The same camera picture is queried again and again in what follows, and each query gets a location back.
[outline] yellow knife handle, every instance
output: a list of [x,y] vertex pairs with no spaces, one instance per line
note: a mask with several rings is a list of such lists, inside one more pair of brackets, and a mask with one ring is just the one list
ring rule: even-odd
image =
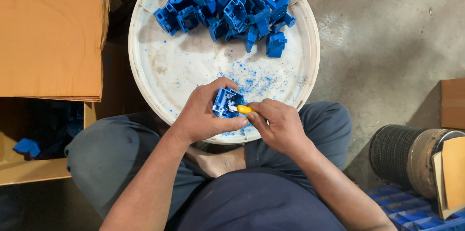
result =
[[250,112],[253,112],[254,110],[249,107],[243,106],[243,105],[238,105],[237,111],[242,114],[249,114]]

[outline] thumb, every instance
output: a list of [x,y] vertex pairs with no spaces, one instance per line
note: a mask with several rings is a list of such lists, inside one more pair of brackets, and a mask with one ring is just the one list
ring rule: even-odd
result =
[[220,118],[217,122],[217,128],[223,132],[233,132],[245,127],[249,121],[242,116],[233,118]]
[[247,119],[258,130],[262,138],[269,138],[273,134],[265,118],[257,112],[250,112],[247,114]]

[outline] person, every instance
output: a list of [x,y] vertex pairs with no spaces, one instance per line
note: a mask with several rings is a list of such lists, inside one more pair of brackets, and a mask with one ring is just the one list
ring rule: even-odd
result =
[[[120,115],[67,146],[67,169],[104,218],[101,230],[395,230],[341,172],[347,109],[319,102],[298,112],[264,99],[247,117],[219,118],[220,87],[239,90],[225,77],[197,87],[161,138],[140,115]],[[262,139],[218,155],[190,147],[248,122]]]

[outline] bare foot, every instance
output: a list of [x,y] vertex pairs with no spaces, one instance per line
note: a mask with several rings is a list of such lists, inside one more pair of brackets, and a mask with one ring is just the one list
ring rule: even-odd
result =
[[222,154],[210,154],[189,146],[184,157],[211,177],[246,168],[244,147]]

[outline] white round tray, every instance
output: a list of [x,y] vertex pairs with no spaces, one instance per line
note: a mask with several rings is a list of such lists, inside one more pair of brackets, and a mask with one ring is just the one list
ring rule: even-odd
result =
[[[129,60],[132,73],[147,103],[171,125],[196,86],[226,76],[240,87],[245,102],[271,98],[300,109],[315,83],[319,36],[307,0],[290,0],[288,11],[296,24],[281,31],[287,38],[281,58],[266,55],[266,38],[247,53],[243,40],[212,42],[201,24],[189,33],[170,36],[153,13],[168,0],[137,0],[129,29]],[[244,143],[260,138],[249,124],[205,140],[216,144]]]

